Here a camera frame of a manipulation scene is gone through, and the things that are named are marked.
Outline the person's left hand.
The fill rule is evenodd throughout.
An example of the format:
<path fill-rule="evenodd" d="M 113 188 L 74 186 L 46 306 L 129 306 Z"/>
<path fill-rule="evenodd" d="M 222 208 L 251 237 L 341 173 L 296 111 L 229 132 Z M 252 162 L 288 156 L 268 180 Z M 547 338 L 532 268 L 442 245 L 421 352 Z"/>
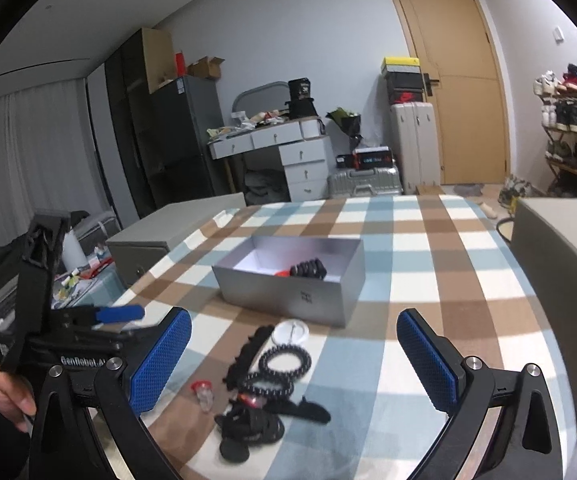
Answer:
<path fill-rule="evenodd" d="M 37 413 L 36 402 L 23 379 L 0 371 L 0 414 L 17 430 L 28 431 L 28 417 Z"/>

